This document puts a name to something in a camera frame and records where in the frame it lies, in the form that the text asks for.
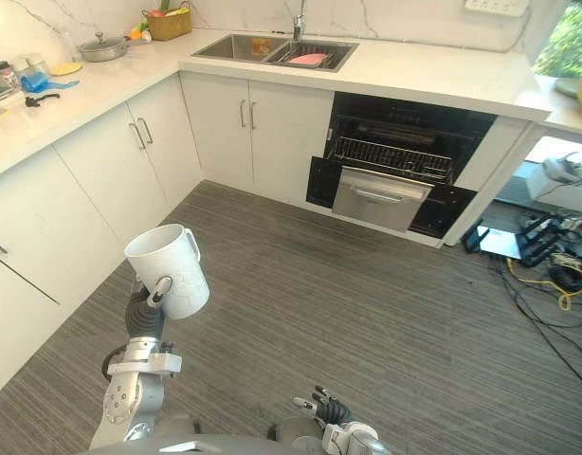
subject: wall outlet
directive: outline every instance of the wall outlet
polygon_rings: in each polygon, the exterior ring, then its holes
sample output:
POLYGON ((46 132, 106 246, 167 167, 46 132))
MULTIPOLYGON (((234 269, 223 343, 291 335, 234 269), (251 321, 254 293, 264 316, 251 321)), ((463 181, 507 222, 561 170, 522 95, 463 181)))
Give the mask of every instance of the wall outlet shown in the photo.
POLYGON ((502 16, 520 17, 529 6, 529 0, 465 0, 464 8, 502 16))

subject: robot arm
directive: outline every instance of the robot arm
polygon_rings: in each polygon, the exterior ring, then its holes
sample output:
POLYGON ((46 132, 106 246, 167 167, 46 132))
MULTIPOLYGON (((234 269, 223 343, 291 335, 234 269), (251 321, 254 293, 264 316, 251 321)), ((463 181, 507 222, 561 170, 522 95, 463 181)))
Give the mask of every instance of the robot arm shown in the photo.
POLYGON ((317 403, 293 398, 293 404, 322 421, 321 446, 329 455, 390 455, 379 442, 377 432, 353 419, 350 410, 327 389, 316 386, 312 393, 317 403))
POLYGON ((121 362, 102 366, 110 385, 90 448, 146 438, 154 432, 164 399, 162 376, 181 371, 181 357, 170 349, 162 352, 160 344, 165 315, 158 303, 170 288, 169 277, 163 277, 152 292, 141 282, 134 284, 125 314, 130 340, 121 362))

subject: robot finger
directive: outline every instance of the robot finger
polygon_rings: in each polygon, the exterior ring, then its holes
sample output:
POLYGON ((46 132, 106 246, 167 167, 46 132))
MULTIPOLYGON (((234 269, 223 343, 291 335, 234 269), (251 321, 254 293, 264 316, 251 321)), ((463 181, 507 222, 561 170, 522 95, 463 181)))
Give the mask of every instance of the robot finger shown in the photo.
POLYGON ((305 410, 311 415, 317 415, 318 405, 316 403, 312 403, 311 401, 307 401, 296 396, 293 398, 293 404, 298 408, 305 410))
POLYGON ((312 392, 312 398, 317 400, 321 405, 326 405, 327 403, 329 403, 329 399, 325 395, 318 393, 317 391, 312 392))
POLYGON ((321 386, 315 386, 315 389, 321 393, 328 400, 336 400, 336 397, 331 393, 329 389, 325 389, 321 386))

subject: wicker basket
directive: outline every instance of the wicker basket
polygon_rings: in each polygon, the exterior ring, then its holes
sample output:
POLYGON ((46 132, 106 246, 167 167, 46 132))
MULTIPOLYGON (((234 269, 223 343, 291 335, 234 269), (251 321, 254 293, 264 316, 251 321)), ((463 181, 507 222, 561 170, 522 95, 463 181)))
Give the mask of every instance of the wicker basket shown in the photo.
MULTIPOLYGON (((179 7, 181 8, 182 6, 190 9, 189 2, 182 2, 179 7)), ((150 30, 153 40, 169 41, 192 31, 190 12, 163 17, 153 17, 149 15, 149 11, 146 10, 142 11, 142 13, 148 21, 148 29, 150 30)))

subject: mug handle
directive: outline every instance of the mug handle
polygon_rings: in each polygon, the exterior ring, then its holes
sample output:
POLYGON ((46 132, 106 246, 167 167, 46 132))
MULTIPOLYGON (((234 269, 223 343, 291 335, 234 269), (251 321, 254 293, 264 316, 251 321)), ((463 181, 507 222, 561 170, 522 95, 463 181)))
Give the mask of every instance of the mug handle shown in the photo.
POLYGON ((194 254, 196 255, 196 261, 200 263, 200 249, 198 249, 198 244, 194 239, 194 234, 192 234, 192 231, 189 230, 187 227, 185 228, 185 230, 186 235, 188 236, 188 240, 190 240, 190 246, 192 247, 192 249, 194 250, 194 254))

